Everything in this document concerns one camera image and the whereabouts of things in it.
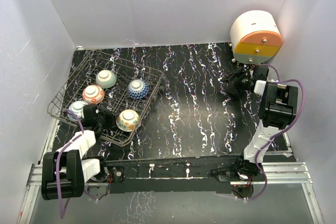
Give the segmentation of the red geometric patterned bowl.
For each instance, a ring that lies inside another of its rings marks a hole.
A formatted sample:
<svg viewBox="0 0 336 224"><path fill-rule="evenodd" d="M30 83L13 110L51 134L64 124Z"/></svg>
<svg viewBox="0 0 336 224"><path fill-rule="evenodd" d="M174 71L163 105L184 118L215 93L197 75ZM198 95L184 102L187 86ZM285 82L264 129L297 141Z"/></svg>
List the red geometric patterned bowl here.
<svg viewBox="0 0 336 224"><path fill-rule="evenodd" d="M149 93L149 85L140 79L131 81L128 85L128 95L135 100L147 97Z"/></svg>

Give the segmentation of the blue patterned bowl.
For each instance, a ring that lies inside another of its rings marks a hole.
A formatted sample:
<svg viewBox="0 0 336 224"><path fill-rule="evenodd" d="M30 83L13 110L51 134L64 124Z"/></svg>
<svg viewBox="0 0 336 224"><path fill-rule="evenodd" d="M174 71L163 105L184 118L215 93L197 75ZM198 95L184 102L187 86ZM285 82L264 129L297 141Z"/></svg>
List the blue patterned bowl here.
<svg viewBox="0 0 336 224"><path fill-rule="evenodd" d="M83 100L75 101L69 106L68 110L72 111L79 120L82 120L83 119L83 107L85 105L88 105L86 101L83 101Z"/></svg>

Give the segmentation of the orange leaf patterned bowl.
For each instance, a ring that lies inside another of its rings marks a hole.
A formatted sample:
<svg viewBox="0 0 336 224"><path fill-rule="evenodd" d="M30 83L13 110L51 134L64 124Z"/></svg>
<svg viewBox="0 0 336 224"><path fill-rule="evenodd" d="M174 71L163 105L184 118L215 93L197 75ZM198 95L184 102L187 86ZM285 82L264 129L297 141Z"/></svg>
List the orange leaf patterned bowl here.
<svg viewBox="0 0 336 224"><path fill-rule="evenodd" d="M104 99L104 90L97 85L89 85L84 88L82 98L89 104L98 104Z"/></svg>

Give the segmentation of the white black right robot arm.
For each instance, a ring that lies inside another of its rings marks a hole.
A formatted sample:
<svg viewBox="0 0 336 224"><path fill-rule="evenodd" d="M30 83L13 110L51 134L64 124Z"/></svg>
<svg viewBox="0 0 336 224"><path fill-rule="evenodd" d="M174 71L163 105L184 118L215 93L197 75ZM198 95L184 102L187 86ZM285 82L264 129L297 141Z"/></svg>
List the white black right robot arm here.
<svg viewBox="0 0 336 224"><path fill-rule="evenodd" d="M259 124L254 136L231 165L219 165L209 172L221 181L222 177L235 177L249 183L262 171L262 162L269 146L279 133L291 125L297 116L298 88L268 81L269 67L257 65L240 67L223 79L225 92L237 98L243 91L261 97L258 109Z"/></svg>

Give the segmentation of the yellow star patterned bowl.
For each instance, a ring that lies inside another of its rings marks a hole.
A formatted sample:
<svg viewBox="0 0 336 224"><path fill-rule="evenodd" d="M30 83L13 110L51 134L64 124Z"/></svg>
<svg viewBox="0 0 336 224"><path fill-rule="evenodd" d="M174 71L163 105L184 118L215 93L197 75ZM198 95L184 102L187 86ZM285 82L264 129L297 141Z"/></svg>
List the yellow star patterned bowl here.
<svg viewBox="0 0 336 224"><path fill-rule="evenodd" d="M130 109L122 111L116 119L117 127L124 132L133 132L140 124L141 121L138 113Z"/></svg>

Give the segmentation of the pale green ceramic bowl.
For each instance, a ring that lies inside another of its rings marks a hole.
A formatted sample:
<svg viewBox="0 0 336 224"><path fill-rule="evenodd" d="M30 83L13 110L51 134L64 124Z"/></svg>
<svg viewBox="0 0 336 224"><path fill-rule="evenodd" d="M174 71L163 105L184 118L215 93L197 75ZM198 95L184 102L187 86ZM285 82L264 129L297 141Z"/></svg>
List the pale green ceramic bowl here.
<svg viewBox="0 0 336 224"><path fill-rule="evenodd" d="M110 70L101 70L96 75L96 84L102 89L112 88L116 81L116 75Z"/></svg>

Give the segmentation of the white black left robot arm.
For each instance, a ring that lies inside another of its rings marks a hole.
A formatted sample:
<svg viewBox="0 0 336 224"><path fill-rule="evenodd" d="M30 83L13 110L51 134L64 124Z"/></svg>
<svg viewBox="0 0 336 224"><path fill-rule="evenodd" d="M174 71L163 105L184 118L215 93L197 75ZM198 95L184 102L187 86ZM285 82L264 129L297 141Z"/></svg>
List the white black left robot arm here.
<svg viewBox="0 0 336 224"><path fill-rule="evenodd" d="M102 128L108 122L106 115L96 104L83 107L82 118L75 117L79 130L73 138L55 152L43 156L41 195L44 200L76 198L85 192L85 183L113 181L101 156L85 157L92 148Z"/></svg>

